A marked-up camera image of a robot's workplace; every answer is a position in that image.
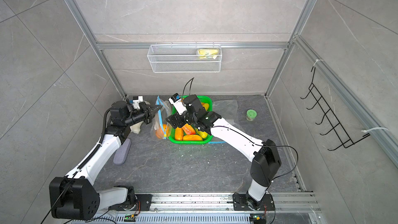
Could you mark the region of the clear zip-top bag blue zipper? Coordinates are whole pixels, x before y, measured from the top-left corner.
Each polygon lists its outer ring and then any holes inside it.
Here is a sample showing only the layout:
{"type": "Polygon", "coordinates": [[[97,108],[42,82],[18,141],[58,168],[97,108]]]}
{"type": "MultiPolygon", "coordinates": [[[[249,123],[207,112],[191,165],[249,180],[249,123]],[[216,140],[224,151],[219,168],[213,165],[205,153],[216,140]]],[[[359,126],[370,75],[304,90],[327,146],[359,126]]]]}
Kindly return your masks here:
{"type": "Polygon", "coordinates": [[[162,107],[162,109],[160,111],[156,112],[155,117],[152,120],[151,138],[153,140],[165,140],[165,139],[157,138],[156,135],[155,135],[155,131],[159,127],[162,127],[163,124],[166,124],[168,126],[168,128],[169,128],[169,132],[170,132],[170,135],[171,135],[171,132],[172,132],[173,128],[166,121],[166,118],[172,113],[171,105],[170,105],[169,101],[163,101],[162,99],[160,99],[159,96],[157,97],[155,104],[156,105],[162,105],[163,107],[162,107]]]}

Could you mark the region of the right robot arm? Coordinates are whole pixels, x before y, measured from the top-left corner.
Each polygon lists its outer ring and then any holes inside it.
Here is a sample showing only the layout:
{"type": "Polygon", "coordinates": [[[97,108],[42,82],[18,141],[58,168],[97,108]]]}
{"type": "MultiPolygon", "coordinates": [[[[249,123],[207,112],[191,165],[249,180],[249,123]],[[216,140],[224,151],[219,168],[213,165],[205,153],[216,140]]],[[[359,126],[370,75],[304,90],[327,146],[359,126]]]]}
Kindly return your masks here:
{"type": "Polygon", "coordinates": [[[215,112],[205,111],[200,114],[184,112],[182,115],[176,113],[168,116],[166,121],[173,128],[182,128],[186,124],[193,125],[241,152],[251,162],[252,182],[246,193],[247,202],[252,205],[260,204],[282,164],[275,142],[251,137],[215,112]]]}

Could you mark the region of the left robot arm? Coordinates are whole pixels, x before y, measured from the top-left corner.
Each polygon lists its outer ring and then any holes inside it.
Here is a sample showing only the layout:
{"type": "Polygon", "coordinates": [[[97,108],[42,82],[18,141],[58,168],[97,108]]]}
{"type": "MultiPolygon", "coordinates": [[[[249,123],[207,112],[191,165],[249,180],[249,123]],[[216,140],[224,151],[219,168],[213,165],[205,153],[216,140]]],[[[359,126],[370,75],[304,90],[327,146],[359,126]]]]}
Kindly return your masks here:
{"type": "Polygon", "coordinates": [[[116,186],[96,191],[93,187],[99,172],[109,158],[123,145],[131,126],[152,122],[161,105],[146,102],[132,104],[117,101],[103,116],[102,132],[90,152],[63,177],[55,177],[49,184],[50,211],[53,218],[91,220],[97,211],[122,207],[133,209],[138,205],[132,186],[116,186]]]}

